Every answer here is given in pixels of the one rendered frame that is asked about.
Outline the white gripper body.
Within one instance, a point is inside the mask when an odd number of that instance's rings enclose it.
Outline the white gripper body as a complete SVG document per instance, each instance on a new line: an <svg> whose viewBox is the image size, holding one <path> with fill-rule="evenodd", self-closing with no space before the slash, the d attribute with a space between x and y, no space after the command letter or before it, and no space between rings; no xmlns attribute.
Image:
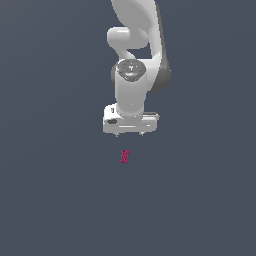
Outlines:
<svg viewBox="0 0 256 256"><path fill-rule="evenodd" d="M156 112L144 112L137 121L120 115L116 109L117 104L107 105L104 108L103 132L104 133L127 133L127 132L153 132L157 128L160 118Z"/></svg>

